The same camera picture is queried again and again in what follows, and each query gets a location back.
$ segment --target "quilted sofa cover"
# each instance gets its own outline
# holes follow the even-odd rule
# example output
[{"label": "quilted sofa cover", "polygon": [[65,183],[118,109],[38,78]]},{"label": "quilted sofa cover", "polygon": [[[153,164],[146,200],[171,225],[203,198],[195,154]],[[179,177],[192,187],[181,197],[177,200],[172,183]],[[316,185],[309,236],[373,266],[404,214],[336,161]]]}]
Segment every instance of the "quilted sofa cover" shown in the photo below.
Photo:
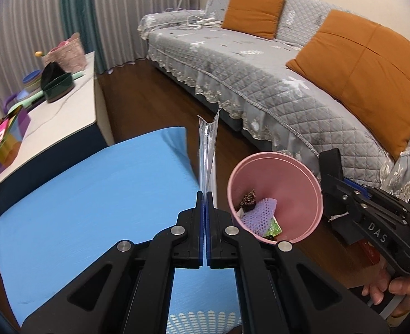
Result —
[{"label": "quilted sofa cover", "polygon": [[[339,148],[346,177],[410,199],[410,142],[393,162],[374,136],[339,102],[285,67],[332,9],[321,0],[286,0],[277,35],[265,40],[218,26],[194,28],[189,15],[223,20],[229,0],[208,0],[204,11],[147,15],[140,24],[148,57],[207,101],[218,103],[255,139],[290,154],[318,175],[318,153]],[[154,28],[163,21],[163,28]]]}]

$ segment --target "pink trash can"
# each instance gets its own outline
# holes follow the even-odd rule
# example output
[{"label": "pink trash can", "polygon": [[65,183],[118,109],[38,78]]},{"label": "pink trash can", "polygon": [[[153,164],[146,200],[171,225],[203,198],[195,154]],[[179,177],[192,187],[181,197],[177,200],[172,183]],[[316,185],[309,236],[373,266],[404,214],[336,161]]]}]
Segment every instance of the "pink trash can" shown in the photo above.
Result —
[{"label": "pink trash can", "polygon": [[[300,161],[276,152],[246,157],[234,168],[228,181],[227,197],[233,222],[250,231],[239,219],[235,207],[243,196],[256,191],[256,202],[277,200],[274,217],[282,229],[279,241],[299,242],[309,236],[322,217],[322,194],[318,180]],[[275,244],[253,233],[262,242]]]}]

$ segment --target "finger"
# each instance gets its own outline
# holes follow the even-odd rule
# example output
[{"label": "finger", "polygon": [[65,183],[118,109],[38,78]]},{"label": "finger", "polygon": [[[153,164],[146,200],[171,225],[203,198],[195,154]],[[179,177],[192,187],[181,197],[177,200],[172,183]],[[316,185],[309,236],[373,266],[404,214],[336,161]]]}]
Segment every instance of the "finger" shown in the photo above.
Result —
[{"label": "finger", "polygon": [[364,287],[362,288],[361,295],[363,296],[369,295],[369,289],[370,289],[370,285],[364,285]]},{"label": "finger", "polygon": [[410,297],[410,276],[392,280],[389,284],[389,291],[395,295],[408,295]]},{"label": "finger", "polygon": [[380,302],[382,302],[382,299],[384,298],[384,294],[375,284],[370,285],[370,298],[375,305],[378,305]]},{"label": "finger", "polygon": [[378,274],[377,286],[382,291],[385,292],[389,287],[391,282],[391,276],[386,269],[380,270]]},{"label": "finger", "polygon": [[395,295],[406,295],[400,305],[391,314],[399,317],[410,311],[410,277],[399,277],[389,284],[389,292]]}]

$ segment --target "blue sheet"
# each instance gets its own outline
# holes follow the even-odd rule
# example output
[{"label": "blue sheet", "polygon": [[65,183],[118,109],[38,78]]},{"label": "blue sheet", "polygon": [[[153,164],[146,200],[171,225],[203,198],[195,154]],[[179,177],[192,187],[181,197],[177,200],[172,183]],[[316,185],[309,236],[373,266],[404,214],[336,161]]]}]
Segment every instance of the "blue sheet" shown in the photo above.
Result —
[{"label": "blue sheet", "polygon": [[[106,148],[11,207],[0,217],[0,271],[19,324],[116,242],[175,224],[197,190],[186,130],[176,127]],[[239,322],[232,269],[176,270],[168,333],[224,333]]]}]

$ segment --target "purple mesh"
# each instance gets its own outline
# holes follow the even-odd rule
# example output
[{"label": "purple mesh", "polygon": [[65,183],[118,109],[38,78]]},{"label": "purple mesh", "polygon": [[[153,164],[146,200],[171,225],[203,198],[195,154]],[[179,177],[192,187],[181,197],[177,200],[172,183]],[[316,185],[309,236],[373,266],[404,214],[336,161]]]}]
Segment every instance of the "purple mesh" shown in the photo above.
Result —
[{"label": "purple mesh", "polygon": [[264,198],[256,203],[254,210],[245,213],[241,221],[251,232],[263,237],[270,227],[276,209],[276,202],[274,198]]}]

